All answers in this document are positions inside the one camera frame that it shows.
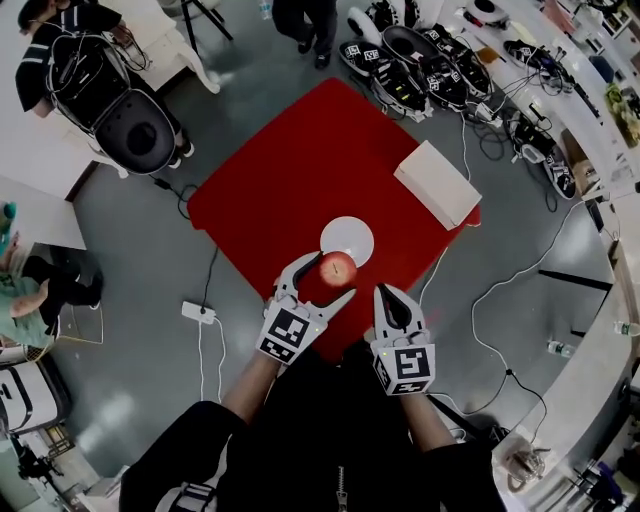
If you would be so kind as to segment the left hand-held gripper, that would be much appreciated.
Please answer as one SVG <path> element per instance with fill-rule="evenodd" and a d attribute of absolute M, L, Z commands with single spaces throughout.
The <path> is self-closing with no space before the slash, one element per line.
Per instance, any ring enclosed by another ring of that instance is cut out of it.
<path fill-rule="evenodd" d="M 263 311 L 264 323 L 256 349 L 284 366 L 290 366 L 327 329 L 330 321 L 356 295 L 344 291 L 332 302 L 298 300 L 298 283 L 316 264 L 320 251 L 304 254 L 287 265 L 275 282 Z"/>

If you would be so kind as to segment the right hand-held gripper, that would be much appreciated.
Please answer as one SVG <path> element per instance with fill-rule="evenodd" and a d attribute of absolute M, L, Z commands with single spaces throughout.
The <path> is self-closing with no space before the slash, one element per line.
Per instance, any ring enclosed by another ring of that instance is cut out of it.
<path fill-rule="evenodd" d="M 421 306 L 389 284 L 373 294 L 373 368 L 387 396 L 424 393 L 435 380 L 435 345 Z"/>

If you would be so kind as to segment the red apple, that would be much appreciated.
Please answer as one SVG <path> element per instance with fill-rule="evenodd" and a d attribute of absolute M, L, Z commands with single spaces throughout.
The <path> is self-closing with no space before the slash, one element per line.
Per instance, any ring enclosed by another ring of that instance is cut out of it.
<path fill-rule="evenodd" d="M 350 284 L 356 277 L 357 266 L 346 253 L 334 251 L 322 256 L 319 275 L 324 284 L 340 288 Z"/>

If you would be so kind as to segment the white round plate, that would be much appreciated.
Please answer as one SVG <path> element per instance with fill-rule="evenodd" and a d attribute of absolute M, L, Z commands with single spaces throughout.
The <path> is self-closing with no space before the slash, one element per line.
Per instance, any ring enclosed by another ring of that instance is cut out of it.
<path fill-rule="evenodd" d="M 374 236 L 369 226 L 353 216 L 333 219 L 320 235 L 320 249 L 324 254 L 344 253 L 353 260 L 357 268 L 369 261 L 374 246 Z"/>

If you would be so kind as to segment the person's right forearm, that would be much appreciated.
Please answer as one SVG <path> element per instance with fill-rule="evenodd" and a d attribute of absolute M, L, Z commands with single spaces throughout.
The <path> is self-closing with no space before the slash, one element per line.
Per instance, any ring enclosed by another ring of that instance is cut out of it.
<path fill-rule="evenodd" d="M 399 400 L 413 443 L 422 452 L 456 444 L 453 435 L 426 395 L 407 394 L 400 396 Z"/>

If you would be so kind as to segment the person's left forearm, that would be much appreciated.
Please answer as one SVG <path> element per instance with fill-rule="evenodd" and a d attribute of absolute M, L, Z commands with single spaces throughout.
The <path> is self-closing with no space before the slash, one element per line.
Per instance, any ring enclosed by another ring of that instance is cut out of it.
<path fill-rule="evenodd" d="M 255 351 L 221 405 L 249 425 L 264 405 L 281 366 L 279 360 Z"/>

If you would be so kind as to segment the white power strip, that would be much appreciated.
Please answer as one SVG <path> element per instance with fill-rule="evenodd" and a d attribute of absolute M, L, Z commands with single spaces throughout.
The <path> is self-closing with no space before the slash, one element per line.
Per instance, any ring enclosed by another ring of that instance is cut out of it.
<path fill-rule="evenodd" d="M 217 319 L 216 312 L 206 306 L 184 301 L 181 307 L 181 314 L 197 323 L 212 325 Z"/>

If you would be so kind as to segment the table with red cloth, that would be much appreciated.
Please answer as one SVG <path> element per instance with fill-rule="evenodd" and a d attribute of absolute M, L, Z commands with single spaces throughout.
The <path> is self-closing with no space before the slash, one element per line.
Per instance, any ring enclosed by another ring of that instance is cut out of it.
<path fill-rule="evenodd" d="M 206 232 L 263 297 L 298 257 L 318 250 L 333 219 L 353 216 L 374 237 L 354 298 L 314 342 L 337 362 L 373 320 L 373 291 L 410 289 L 457 237 L 396 178 L 416 140 L 349 85 L 330 78 L 284 110 L 190 197 Z"/>

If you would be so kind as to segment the person's black jacket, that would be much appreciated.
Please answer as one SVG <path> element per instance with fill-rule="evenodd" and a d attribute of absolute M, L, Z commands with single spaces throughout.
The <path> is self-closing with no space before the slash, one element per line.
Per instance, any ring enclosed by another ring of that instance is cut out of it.
<path fill-rule="evenodd" d="M 221 403 L 180 415 L 124 474 L 119 512 L 506 512 L 490 451 L 422 452 L 365 342 L 306 351 L 247 425 Z"/>

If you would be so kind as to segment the white cardboard box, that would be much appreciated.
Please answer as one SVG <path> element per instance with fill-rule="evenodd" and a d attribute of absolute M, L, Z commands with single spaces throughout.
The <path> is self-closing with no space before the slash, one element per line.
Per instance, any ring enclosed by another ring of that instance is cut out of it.
<path fill-rule="evenodd" d="M 409 154 L 394 176 L 448 231 L 468 225 L 469 215 L 482 198 L 429 141 Z"/>

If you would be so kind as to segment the clear plastic bag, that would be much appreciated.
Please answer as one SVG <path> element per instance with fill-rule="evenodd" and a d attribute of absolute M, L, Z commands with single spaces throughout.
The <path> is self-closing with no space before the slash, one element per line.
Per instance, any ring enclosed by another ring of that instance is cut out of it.
<path fill-rule="evenodd" d="M 496 468 L 512 494 L 523 492 L 532 482 L 540 481 L 546 471 L 549 448 L 534 446 L 522 435 L 505 437 L 493 450 Z"/>

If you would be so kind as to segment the pile of black equipment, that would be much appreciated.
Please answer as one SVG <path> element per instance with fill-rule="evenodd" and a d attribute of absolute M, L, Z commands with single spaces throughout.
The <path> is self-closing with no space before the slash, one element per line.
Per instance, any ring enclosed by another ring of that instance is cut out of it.
<path fill-rule="evenodd" d="M 356 35 L 342 43 L 339 55 L 387 111 L 419 123 L 433 105 L 456 113 L 490 99 L 494 87 L 477 54 L 438 22 L 444 0 L 374 0 L 363 10 L 380 32 L 377 44 Z M 397 58 L 382 42 L 382 32 L 401 25 L 423 35 L 438 55 L 421 64 Z"/>

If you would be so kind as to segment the black tripod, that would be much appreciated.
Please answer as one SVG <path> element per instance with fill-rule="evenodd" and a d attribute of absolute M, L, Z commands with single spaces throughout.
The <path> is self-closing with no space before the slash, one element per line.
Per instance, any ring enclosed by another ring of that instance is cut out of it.
<path fill-rule="evenodd" d="M 186 26 L 187 34 L 189 37 L 189 42 L 192 49 L 198 54 L 198 45 L 195 37 L 192 17 L 189 11 L 189 7 L 194 5 L 196 9 L 204 15 L 216 28 L 217 30 L 228 40 L 233 41 L 234 37 L 226 28 L 226 21 L 224 17 L 218 12 L 216 7 L 207 7 L 204 4 L 203 0 L 179 0 L 180 7 L 184 19 L 184 23 Z"/>

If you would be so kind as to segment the white appliance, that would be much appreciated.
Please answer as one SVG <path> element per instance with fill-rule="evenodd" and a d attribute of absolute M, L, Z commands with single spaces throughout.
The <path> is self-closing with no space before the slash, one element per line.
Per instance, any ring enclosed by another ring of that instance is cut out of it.
<path fill-rule="evenodd" d="M 37 362 L 0 367 L 0 425 L 13 435 L 64 421 L 71 400 L 55 362 L 48 355 Z"/>

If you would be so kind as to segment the green artificial plant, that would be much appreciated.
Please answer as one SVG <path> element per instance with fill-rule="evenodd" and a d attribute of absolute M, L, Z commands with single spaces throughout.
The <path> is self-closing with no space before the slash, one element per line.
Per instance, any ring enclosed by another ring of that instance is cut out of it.
<path fill-rule="evenodd" d="M 605 103 L 627 146 L 637 147 L 640 144 L 640 119 L 632 111 L 615 83 L 607 85 Z"/>

